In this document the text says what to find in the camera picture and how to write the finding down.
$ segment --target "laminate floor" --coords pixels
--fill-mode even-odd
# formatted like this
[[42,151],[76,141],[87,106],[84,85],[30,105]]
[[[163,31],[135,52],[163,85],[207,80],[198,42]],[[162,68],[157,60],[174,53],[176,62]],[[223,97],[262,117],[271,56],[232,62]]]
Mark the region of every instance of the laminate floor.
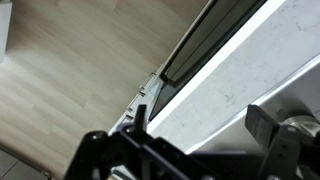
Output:
[[108,131],[205,0],[13,0],[0,64],[0,143],[61,179]]

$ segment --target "white countertop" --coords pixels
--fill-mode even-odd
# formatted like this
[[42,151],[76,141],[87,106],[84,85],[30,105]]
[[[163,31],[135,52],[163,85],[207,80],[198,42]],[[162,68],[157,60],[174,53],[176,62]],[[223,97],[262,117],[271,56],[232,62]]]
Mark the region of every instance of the white countertop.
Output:
[[[260,10],[275,1],[269,0]],[[168,105],[171,110],[164,110],[166,114],[160,113],[162,117],[148,126],[153,136],[187,150],[320,52],[319,1],[286,0],[278,5],[217,68],[208,76],[204,73],[196,88],[186,89],[194,83],[189,82]]]

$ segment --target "marble countertop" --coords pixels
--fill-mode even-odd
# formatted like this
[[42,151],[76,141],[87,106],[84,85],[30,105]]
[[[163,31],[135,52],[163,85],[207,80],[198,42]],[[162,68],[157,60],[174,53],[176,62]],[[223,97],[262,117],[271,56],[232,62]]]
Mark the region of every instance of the marble countertop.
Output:
[[319,1],[286,0],[149,132],[187,150],[319,52]]

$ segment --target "wooden floor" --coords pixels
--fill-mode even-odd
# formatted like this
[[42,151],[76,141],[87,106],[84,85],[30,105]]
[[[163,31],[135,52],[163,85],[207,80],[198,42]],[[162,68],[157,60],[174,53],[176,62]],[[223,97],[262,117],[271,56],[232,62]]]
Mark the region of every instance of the wooden floor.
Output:
[[205,0],[13,0],[0,64],[0,143],[60,179],[109,130]]

